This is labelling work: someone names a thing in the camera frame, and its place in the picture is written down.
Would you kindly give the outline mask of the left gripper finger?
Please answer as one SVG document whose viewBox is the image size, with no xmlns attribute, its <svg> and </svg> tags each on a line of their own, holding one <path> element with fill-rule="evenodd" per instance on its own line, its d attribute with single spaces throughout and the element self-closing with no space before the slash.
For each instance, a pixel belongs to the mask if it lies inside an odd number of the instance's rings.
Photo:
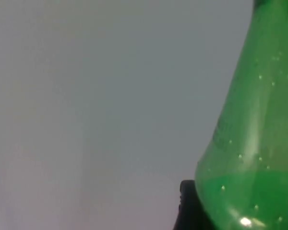
<svg viewBox="0 0 288 230">
<path fill-rule="evenodd" d="M 180 183 L 180 204 L 173 230 L 216 230 L 200 203 L 194 180 Z"/>
</svg>

